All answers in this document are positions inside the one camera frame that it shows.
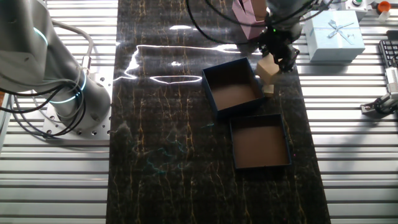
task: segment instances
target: dark blue box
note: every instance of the dark blue box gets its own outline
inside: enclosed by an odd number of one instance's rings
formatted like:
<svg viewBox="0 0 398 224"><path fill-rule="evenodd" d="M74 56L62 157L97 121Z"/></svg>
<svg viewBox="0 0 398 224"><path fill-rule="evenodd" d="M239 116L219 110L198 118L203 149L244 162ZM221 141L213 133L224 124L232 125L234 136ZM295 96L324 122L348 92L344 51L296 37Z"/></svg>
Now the dark blue box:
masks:
<svg viewBox="0 0 398 224"><path fill-rule="evenodd" d="M204 69L202 85L216 119L253 111L265 100L247 58Z"/></svg>
<svg viewBox="0 0 398 224"><path fill-rule="evenodd" d="M230 128L235 169L292 164L281 114L233 118Z"/></svg>

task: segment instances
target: metal mounting plate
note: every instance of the metal mounting plate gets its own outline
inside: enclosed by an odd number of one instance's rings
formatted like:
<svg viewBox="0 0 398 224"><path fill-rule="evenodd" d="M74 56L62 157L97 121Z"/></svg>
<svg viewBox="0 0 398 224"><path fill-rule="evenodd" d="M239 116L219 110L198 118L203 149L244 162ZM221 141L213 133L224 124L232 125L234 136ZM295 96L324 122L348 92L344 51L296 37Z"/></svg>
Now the metal mounting plate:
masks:
<svg viewBox="0 0 398 224"><path fill-rule="evenodd" d="M90 74L90 79L96 81L97 83L103 85L112 98L112 87L113 81L110 79L105 79L99 74ZM47 108L47 116L49 118L54 117L54 121L59 121L55 109L52 105ZM62 139L67 140L109 140L109 133L111 130L111 110L108 111L107 117L96 127L91 129L82 130L79 132L71 131L70 133L62 136ZM58 133L65 129L65 125L60 123L55 123L49 119L44 120L43 130L44 132L51 131L51 133Z"/></svg>

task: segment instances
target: marble surface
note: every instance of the marble surface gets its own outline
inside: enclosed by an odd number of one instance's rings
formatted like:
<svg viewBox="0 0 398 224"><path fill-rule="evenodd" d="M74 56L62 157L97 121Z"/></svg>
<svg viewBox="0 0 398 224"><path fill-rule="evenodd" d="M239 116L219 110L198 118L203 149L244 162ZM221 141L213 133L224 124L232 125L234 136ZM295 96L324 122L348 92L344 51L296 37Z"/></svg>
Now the marble surface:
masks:
<svg viewBox="0 0 398 224"><path fill-rule="evenodd" d="M191 2L205 32L244 40L239 26ZM233 16L230 0L213 3ZM206 40L183 0L120 0L118 44L107 223L330 223L297 72L278 76L254 112L283 114L292 165L241 172L201 70L243 57L255 68L255 45Z"/></svg>

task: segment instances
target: wooden block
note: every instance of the wooden block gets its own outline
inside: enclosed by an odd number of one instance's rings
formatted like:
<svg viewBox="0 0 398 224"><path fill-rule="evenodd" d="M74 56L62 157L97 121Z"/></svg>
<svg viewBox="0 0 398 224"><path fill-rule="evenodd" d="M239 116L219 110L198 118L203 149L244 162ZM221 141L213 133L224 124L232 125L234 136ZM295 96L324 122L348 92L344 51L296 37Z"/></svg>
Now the wooden block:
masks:
<svg viewBox="0 0 398 224"><path fill-rule="evenodd" d="M262 87L262 92L264 93L264 96L272 98L274 96L274 85L264 85Z"/></svg>
<svg viewBox="0 0 398 224"><path fill-rule="evenodd" d="M257 21L265 20L267 16L267 2L265 0L251 0L254 15Z"/></svg>
<svg viewBox="0 0 398 224"><path fill-rule="evenodd" d="M258 61L256 72L266 84L273 84L272 77L279 73L279 66L274 63L274 56L269 54Z"/></svg>

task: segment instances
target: keyboard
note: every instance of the keyboard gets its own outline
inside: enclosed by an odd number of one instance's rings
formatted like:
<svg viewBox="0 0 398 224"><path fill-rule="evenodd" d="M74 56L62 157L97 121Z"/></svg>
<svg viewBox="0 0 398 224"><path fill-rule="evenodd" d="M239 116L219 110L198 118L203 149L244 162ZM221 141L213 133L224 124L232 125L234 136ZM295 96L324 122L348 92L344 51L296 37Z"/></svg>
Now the keyboard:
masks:
<svg viewBox="0 0 398 224"><path fill-rule="evenodd" d="M395 67L392 64L392 59L395 55L398 55L398 40L382 40L380 41L379 48L383 57L384 66L386 68Z"/></svg>

